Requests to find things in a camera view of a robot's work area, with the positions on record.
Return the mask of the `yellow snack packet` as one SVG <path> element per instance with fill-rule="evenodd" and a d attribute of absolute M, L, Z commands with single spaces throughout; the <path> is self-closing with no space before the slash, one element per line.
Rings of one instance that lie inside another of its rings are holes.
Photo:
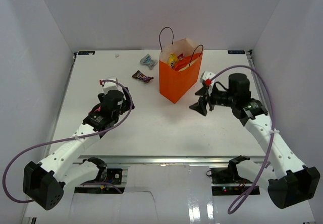
<path fill-rule="evenodd" d="M 172 53 L 172 54 L 170 54 L 170 56 L 167 60 L 167 65 L 173 69 L 178 61 L 179 61 L 178 57 Z"/>

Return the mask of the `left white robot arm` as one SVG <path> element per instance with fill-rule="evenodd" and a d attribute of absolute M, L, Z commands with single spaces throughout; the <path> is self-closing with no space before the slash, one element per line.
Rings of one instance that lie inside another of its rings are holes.
<path fill-rule="evenodd" d="M 63 198 L 64 191 L 85 182 L 103 183 L 107 164 L 90 157 L 79 165 L 73 163 L 107 132 L 115 128 L 120 115 L 134 109 L 127 87 L 110 89 L 98 95 L 93 107 L 69 141 L 40 162 L 29 162 L 24 168 L 23 192 L 44 210 L 53 209 Z"/>

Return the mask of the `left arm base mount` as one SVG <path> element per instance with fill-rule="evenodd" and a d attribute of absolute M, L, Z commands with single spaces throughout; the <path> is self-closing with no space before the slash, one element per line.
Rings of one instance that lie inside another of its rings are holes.
<path fill-rule="evenodd" d="M 122 183 L 123 170 L 122 169 L 111 169 L 106 170 L 106 178 L 104 183 L 110 183 L 113 185 L 120 185 Z"/>

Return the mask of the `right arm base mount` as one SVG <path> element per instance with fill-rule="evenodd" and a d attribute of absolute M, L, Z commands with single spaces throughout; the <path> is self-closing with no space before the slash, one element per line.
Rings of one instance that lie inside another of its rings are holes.
<path fill-rule="evenodd" d="M 237 184 L 241 185 L 244 183 L 243 180 L 234 180 L 233 175 L 227 168 L 214 167 L 206 171 L 206 176 L 211 178 L 213 184 Z"/>

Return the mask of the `large red chips bag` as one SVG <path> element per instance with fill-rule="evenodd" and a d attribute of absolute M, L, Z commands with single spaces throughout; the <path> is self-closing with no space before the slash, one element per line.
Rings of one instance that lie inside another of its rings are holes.
<path fill-rule="evenodd" d="M 199 58 L 198 54 L 194 54 L 178 60 L 174 66 L 174 70 L 178 72 L 186 69 L 188 66 L 193 65 L 197 58 Z"/>

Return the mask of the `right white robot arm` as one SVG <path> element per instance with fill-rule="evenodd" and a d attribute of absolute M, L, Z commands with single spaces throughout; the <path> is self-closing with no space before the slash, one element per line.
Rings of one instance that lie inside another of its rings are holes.
<path fill-rule="evenodd" d="M 250 81 L 245 74 L 233 73 L 228 77 L 228 88 L 218 90 L 214 73 L 205 71 L 196 92 L 198 102 L 190 109 L 203 116 L 216 105 L 230 107 L 232 114 L 254 137 L 266 153 L 263 165 L 249 157 L 238 156 L 229 161 L 228 178 L 239 183 L 243 179 L 254 181 L 265 189 L 280 209 L 290 207 L 314 197 L 320 173 L 307 167 L 289 148 L 279 131 L 272 127 L 272 119 L 261 101 L 252 98 Z"/>

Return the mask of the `pink candy packet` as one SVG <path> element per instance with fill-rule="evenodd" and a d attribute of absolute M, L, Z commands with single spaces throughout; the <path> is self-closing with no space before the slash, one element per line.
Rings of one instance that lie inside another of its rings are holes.
<path fill-rule="evenodd" d="M 178 60 L 181 60 L 184 58 L 183 54 L 180 54 L 179 56 L 177 56 Z"/>

